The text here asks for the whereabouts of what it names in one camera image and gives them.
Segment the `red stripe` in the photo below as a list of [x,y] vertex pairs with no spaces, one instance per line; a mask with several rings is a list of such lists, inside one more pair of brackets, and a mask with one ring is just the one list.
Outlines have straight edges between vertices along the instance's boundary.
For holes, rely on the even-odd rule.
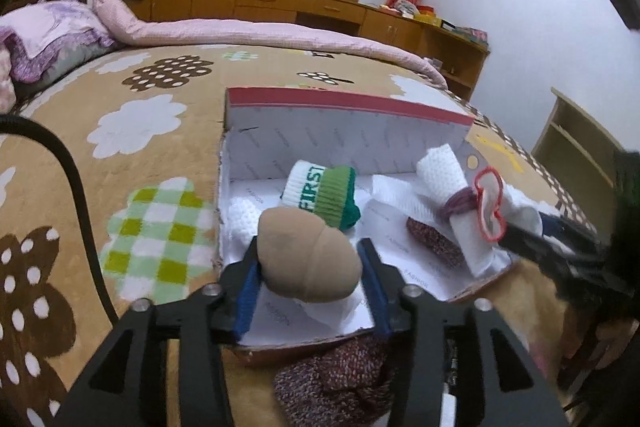
[[452,122],[470,126],[474,117],[417,102],[389,99],[331,90],[304,90],[297,88],[246,87],[229,88],[228,102],[232,106],[296,106],[331,110],[354,110],[401,117],[424,118],[438,122]]

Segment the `brown polka dot flower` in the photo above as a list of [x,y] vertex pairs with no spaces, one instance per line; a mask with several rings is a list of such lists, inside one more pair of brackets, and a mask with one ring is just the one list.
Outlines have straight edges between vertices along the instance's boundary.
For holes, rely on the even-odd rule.
[[51,227],[0,238],[0,393],[33,427],[51,425],[66,395],[46,359],[76,340],[71,306],[47,283],[59,242]]
[[211,73],[207,66],[213,62],[203,61],[199,55],[181,55],[176,58],[160,59],[152,66],[133,70],[133,75],[122,81],[131,86],[132,92],[144,92],[150,88],[179,88],[191,77],[202,77]]

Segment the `purple pillowcase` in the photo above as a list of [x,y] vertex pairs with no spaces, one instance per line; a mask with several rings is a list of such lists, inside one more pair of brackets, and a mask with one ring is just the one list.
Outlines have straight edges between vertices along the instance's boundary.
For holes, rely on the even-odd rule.
[[77,0],[44,1],[0,16],[0,44],[11,56],[14,81],[34,83],[66,47],[116,42],[100,19]]

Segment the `purple hair tie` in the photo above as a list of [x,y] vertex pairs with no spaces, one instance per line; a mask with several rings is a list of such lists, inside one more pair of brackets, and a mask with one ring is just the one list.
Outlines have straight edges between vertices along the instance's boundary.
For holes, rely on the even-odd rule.
[[472,187],[465,187],[456,192],[436,211],[438,219],[447,222],[454,214],[466,214],[478,208],[478,196]]

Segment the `maroon knit sock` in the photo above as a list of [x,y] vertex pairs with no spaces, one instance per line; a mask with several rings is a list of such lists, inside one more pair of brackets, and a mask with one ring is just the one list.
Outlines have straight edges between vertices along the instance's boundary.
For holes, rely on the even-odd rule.
[[274,391],[292,427],[370,425],[392,404],[387,346],[358,337],[322,357],[286,367]]
[[433,253],[447,266],[457,268],[465,263],[465,257],[460,247],[449,241],[433,227],[409,217],[406,221],[406,228],[416,241],[433,250]]

